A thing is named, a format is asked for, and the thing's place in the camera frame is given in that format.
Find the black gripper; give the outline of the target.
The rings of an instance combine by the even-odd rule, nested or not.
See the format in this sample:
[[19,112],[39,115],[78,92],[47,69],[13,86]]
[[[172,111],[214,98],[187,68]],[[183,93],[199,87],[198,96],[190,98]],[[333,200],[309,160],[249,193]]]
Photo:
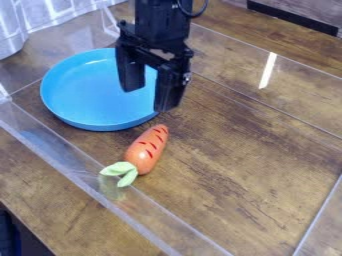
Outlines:
[[144,87],[144,66],[158,68],[154,110],[167,112],[179,106],[191,81],[192,50],[190,35],[192,0],[135,0],[134,22],[120,20],[116,65],[122,88],[131,92]]

